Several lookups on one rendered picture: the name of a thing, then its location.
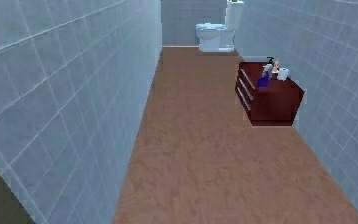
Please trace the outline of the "blue spray bottle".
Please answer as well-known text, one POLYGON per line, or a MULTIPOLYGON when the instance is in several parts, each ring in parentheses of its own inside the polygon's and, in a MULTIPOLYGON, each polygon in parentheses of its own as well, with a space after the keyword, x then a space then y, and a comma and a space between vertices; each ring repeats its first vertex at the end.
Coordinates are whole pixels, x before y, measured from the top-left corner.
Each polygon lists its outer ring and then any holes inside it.
POLYGON ((263 67, 262 74, 257 81, 258 88, 265 88, 268 86, 269 80, 271 79, 272 76, 272 68, 273 68, 272 64, 266 64, 263 67))

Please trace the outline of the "dark red chest of drawers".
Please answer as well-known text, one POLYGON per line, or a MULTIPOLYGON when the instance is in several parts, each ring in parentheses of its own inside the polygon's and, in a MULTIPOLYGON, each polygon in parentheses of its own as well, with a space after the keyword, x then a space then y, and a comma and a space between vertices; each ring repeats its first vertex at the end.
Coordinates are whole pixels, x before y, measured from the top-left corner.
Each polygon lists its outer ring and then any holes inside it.
POLYGON ((265 62, 239 63, 235 92, 253 126, 292 126, 304 91, 290 78, 278 80, 275 75, 267 87, 259 88, 265 62))

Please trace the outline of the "tan soap dispenser bottle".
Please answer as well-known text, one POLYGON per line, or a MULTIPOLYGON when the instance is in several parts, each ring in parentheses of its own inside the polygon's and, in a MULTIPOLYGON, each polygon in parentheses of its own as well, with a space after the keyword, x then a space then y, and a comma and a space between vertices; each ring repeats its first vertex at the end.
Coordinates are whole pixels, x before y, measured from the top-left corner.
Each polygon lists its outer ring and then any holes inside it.
POLYGON ((267 57, 269 59, 267 64, 272 65, 272 73, 277 74, 279 73, 279 58, 275 59, 272 56, 267 57))

